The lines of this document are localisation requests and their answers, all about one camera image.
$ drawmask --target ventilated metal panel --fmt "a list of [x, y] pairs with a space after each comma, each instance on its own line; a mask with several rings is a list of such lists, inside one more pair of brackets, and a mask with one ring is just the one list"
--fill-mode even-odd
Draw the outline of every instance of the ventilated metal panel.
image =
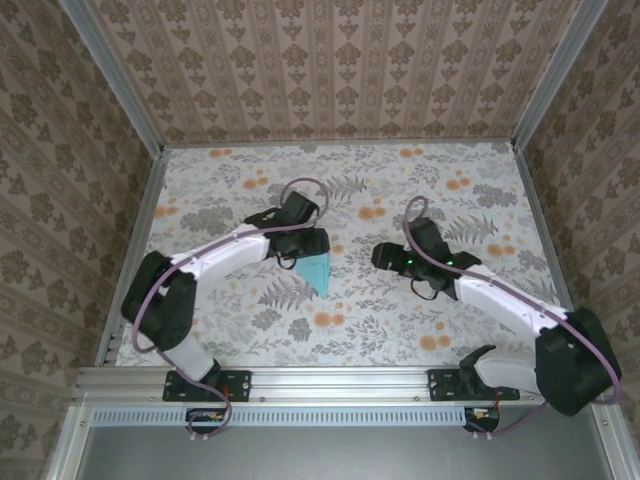
[[[185, 426], [185, 407], [102, 407], [94, 411], [92, 427]], [[464, 425], [463, 407], [242, 407], [235, 408], [232, 426], [355, 427]], [[198, 425], [211, 425], [210, 422]]]

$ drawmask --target damask wallpaper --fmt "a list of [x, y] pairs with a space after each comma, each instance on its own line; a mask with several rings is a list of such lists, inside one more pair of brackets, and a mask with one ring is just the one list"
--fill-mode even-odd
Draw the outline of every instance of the damask wallpaper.
[[[524, 290], [557, 301], [511, 148], [496, 144], [376, 144], [176, 149], [169, 155], [147, 251], [188, 251], [276, 206], [299, 176], [323, 181], [331, 206], [328, 298], [274, 260], [198, 290], [194, 334], [223, 365], [354, 366], [457, 363], [494, 343], [526, 339], [446, 295], [420, 300], [409, 281], [371, 264], [373, 247], [406, 244], [401, 217], [417, 194], [452, 251], [467, 250]], [[315, 186], [301, 191], [321, 202]], [[429, 296], [428, 285], [417, 284]], [[136, 354], [129, 325], [119, 365]]]
[[0, 478], [32, 479], [93, 364], [150, 160], [57, 2], [0, 18]]
[[509, 137], [579, 0], [91, 0], [168, 144]]
[[640, 445], [640, 3], [610, 0], [526, 157], [573, 301], [604, 320]]

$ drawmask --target beige patterned wall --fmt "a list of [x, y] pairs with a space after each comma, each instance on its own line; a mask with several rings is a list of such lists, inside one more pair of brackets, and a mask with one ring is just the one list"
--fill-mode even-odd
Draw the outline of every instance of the beige patterned wall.
[[508, 137], [578, 0], [92, 0], [166, 143]]
[[527, 146], [572, 298], [604, 319], [640, 431], [640, 3], [610, 0]]
[[38, 478], [55, 447], [148, 168], [57, 2], [0, 2], [0, 478]]

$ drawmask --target gray metal panel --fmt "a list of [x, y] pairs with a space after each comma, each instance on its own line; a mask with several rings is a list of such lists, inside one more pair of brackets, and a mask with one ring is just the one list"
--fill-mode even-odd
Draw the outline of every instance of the gray metal panel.
[[519, 147], [524, 149], [527, 146], [606, 5], [607, 0], [583, 0], [578, 5], [567, 31], [513, 132], [512, 138]]
[[125, 427], [92, 429], [88, 446], [78, 476], [87, 480], [612, 478], [593, 417], [550, 410], [492, 440], [459, 427], [239, 427], [207, 441]]

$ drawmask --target wire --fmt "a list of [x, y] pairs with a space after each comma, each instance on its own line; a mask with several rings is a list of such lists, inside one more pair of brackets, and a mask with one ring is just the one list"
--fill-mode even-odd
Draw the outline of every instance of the wire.
[[478, 430], [478, 432], [476, 432], [476, 433], [479, 433], [480, 435], [484, 435], [487, 438], [499, 437], [500, 435], [506, 435], [509, 432], [513, 432], [519, 426], [521, 426], [521, 425], [527, 423], [529, 420], [537, 417], [538, 415], [540, 415], [542, 413], [542, 410], [544, 410], [544, 407], [546, 407], [547, 405], [548, 405], [548, 402], [546, 402], [546, 401], [541, 403], [536, 408], [534, 408], [529, 413], [527, 413], [524, 417], [522, 417], [520, 420], [517, 420], [517, 421], [513, 422], [508, 427], [505, 427], [502, 430], [498, 430], [497, 432], [487, 432], [480, 425], [478, 425], [477, 423], [474, 423], [474, 422], [470, 422], [469, 420], [467, 420], [467, 425], [475, 428], [476, 430]]
[[547, 317], [551, 318], [551, 320], [556, 322], [562, 328], [567, 330], [571, 335], [573, 335], [573, 337], [575, 337], [576, 340], [582, 343], [587, 348], [587, 350], [589, 350], [598, 359], [598, 361], [602, 364], [604, 369], [607, 371], [609, 378], [611, 379], [611, 384], [613, 385], [613, 395], [604, 400], [594, 400], [593, 403], [597, 405], [613, 405], [613, 404], [619, 403], [620, 400], [622, 399], [622, 386], [620, 385], [620, 380], [618, 379], [618, 376], [616, 375], [616, 372], [611, 366], [611, 364], [609, 363], [609, 361], [602, 354], [602, 352], [600, 352], [600, 350], [596, 348], [596, 346], [593, 343], [591, 343], [584, 335], [582, 335], [578, 330], [576, 330], [571, 324], [569, 324], [560, 315], [547, 310], [543, 305], [539, 304], [534, 300], [531, 300], [525, 295], [522, 295], [520, 292], [518, 292], [517, 290], [515, 290], [514, 288], [512, 288], [510, 285], [506, 283], [496, 281], [495, 279], [487, 277], [480, 273], [471, 272], [468, 270], [460, 270], [459, 268], [445, 265], [444, 263], [439, 262], [435, 258], [432, 258], [429, 255], [427, 255], [420, 248], [418, 243], [413, 238], [413, 235], [411, 235], [411, 230], [409, 228], [409, 210], [411, 209], [411, 207], [413, 207], [413, 205], [416, 202], [419, 202], [419, 201], [423, 202], [423, 207], [422, 207], [422, 210], [420, 211], [419, 216], [422, 216], [422, 214], [424, 214], [424, 212], [427, 209], [428, 200], [426, 199], [426, 197], [422, 195], [418, 195], [416, 197], [413, 197], [407, 204], [407, 208], [404, 211], [404, 218], [402, 222], [404, 227], [404, 234], [407, 237], [407, 240], [409, 241], [409, 245], [411, 245], [411, 248], [413, 248], [418, 253], [418, 255], [420, 255], [430, 264], [435, 265], [436, 267], [441, 268], [443, 270], [456, 273], [458, 275], [466, 275], [467, 277], [471, 277], [477, 280], [481, 280], [483, 282], [487, 282], [489, 285], [499, 288], [500, 290], [508, 293], [515, 299], [520, 300], [525, 305], [528, 305], [529, 307], [533, 308], [535, 311], [539, 312], [540, 315], [546, 315]]
[[278, 262], [278, 266], [279, 266], [280, 268], [283, 268], [283, 269], [285, 269], [285, 270], [293, 270], [293, 267], [295, 267], [295, 266], [296, 266], [296, 263], [298, 262], [298, 259], [297, 259], [297, 258], [294, 258], [294, 259], [293, 259], [293, 263], [292, 263], [291, 265], [289, 265], [288, 267], [285, 267], [284, 265], [282, 265], [282, 256], [277, 255], [277, 256], [276, 256], [276, 261]]
[[[187, 422], [187, 430], [188, 430], [188, 432], [191, 434], [191, 440], [194, 440], [194, 439], [196, 438], [196, 435], [198, 435], [198, 434], [193, 430], [193, 421], [194, 421], [196, 418], [198, 418], [198, 417], [204, 417], [204, 416], [207, 416], [207, 415], [209, 415], [209, 416], [210, 416], [211, 414], [210, 414], [210, 413], [207, 413], [207, 412], [206, 412], [206, 411], [204, 411], [204, 410], [199, 410], [199, 411], [197, 411], [197, 412], [192, 412], [192, 413], [191, 413], [191, 415], [189, 415], [189, 421]], [[217, 431], [218, 431], [218, 429], [220, 429], [221, 427], [215, 427], [215, 428], [216, 428], [215, 430], [213, 430], [213, 431], [211, 431], [211, 432], [209, 432], [209, 433], [203, 433], [203, 434], [202, 434], [202, 438], [203, 438], [204, 440], [208, 440], [210, 436], [211, 436], [211, 437], [215, 436], [215, 435], [216, 435], [216, 433], [215, 433], [215, 432], [217, 432]]]
[[[241, 238], [245, 238], [245, 237], [249, 237], [249, 236], [253, 236], [253, 235], [265, 235], [267, 233], [277, 233], [277, 232], [291, 232], [294, 230], [302, 230], [305, 228], [312, 228], [315, 226], [315, 224], [318, 222], [318, 220], [320, 220], [322, 218], [322, 216], [327, 212], [327, 210], [329, 209], [329, 190], [327, 189], [327, 187], [320, 181], [316, 180], [315, 178], [310, 178], [310, 177], [300, 177], [300, 178], [296, 178], [295, 180], [292, 180], [291, 182], [289, 182], [288, 184], [286, 184], [284, 186], [284, 188], [282, 189], [282, 194], [280, 195], [280, 205], [282, 206], [282, 204], [284, 203], [284, 198], [285, 198], [285, 193], [287, 192], [287, 190], [289, 188], [291, 188], [292, 185], [299, 183], [299, 182], [311, 182], [311, 183], [315, 183], [316, 185], [318, 185], [318, 187], [320, 187], [320, 190], [322, 192], [322, 195], [324, 196], [324, 205], [322, 206], [322, 208], [318, 211], [318, 214], [316, 215], [315, 218], [311, 219], [308, 222], [305, 223], [301, 223], [298, 225], [290, 225], [290, 226], [285, 226], [285, 227], [269, 227], [269, 228], [256, 228], [254, 230], [246, 230], [244, 232], [239, 232], [239, 233], [235, 233], [232, 236], [229, 237], [225, 237], [211, 245], [208, 245], [204, 248], [202, 248], [201, 250], [198, 250], [197, 252], [195, 252], [193, 255], [184, 258], [183, 260], [177, 262], [176, 264], [172, 265], [170, 268], [168, 268], [162, 275], [160, 275], [160, 277], [156, 280], [156, 282], [151, 286], [151, 288], [149, 289], [149, 291], [147, 292], [147, 295], [144, 297], [144, 300], [142, 301], [142, 305], [140, 305], [140, 309], [138, 310], [138, 313], [136, 314], [136, 318], [133, 322], [133, 328], [132, 328], [132, 332], [131, 332], [131, 344], [133, 345], [133, 349], [138, 352], [138, 353], [148, 353], [151, 352], [152, 350], [157, 350], [155, 346], [149, 347], [149, 348], [142, 348], [140, 346], [140, 344], [138, 343], [138, 333], [140, 333], [140, 324], [142, 323], [142, 319], [144, 318], [145, 313], [147, 312], [147, 308], [149, 307], [149, 304], [151, 303], [151, 300], [153, 299], [154, 295], [156, 293], [158, 293], [158, 291], [160, 290], [160, 288], [162, 287], [162, 285], [164, 284], [164, 282], [171, 277], [171, 275], [173, 275], [176, 271], [178, 271], [180, 268], [184, 267], [185, 265], [187, 265], [190, 262], [193, 262], [195, 260], [197, 260], [198, 258], [200, 258], [203, 255], [206, 255], [207, 253], [220, 248], [228, 243], [231, 242], [235, 242], [237, 240], [240, 240]], [[191, 385], [201, 388], [203, 390], [207, 390], [208, 392], [213, 393], [216, 397], [218, 397], [220, 400], [222, 400], [225, 405], [226, 405], [226, 414], [225, 414], [225, 418], [222, 421], [222, 423], [220, 424], [220, 426], [213, 431], [210, 435], [208, 435], [209, 437], [214, 436], [214, 435], [219, 435], [222, 431], [224, 431], [224, 429], [227, 427], [227, 425], [229, 424], [229, 422], [231, 421], [231, 414], [232, 414], [232, 407], [231, 407], [231, 402], [229, 401], [229, 399], [223, 395], [219, 390], [217, 390], [216, 388], [210, 386], [210, 385], [206, 385], [204, 383], [198, 382], [197, 380], [192, 379], [191, 377], [189, 377], [189, 375], [182, 370], [180, 367], [178, 367], [169, 357], [167, 357], [163, 352], [161, 351], [157, 351], [158, 355], [160, 355], [160, 357], [167, 362], [169, 365], [171, 365], [173, 368], [176, 369], [176, 372], [178, 372], [178, 374], [184, 378], [184, 380], [188, 383], [190, 383]], [[193, 422], [189, 422], [189, 426], [188, 428], [189, 433], [191, 433], [192, 435], [196, 435], [196, 433], [193, 431], [192, 428], [192, 424]]]
[[416, 279], [413, 278], [411, 279], [411, 283], [409, 284], [409, 286], [411, 287], [411, 291], [417, 295], [418, 297], [420, 297], [423, 300], [426, 300], [427, 302], [431, 302], [433, 300], [436, 299], [436, 297], [438, 296], [438, 292], [436, 290], [433, 291], [433, 296], [431, 298], [425, 297], [421, 294], [418, 293], [418, 291], [416, 290], [416, 287], [414, 286], [414, 283], [416, 282]]

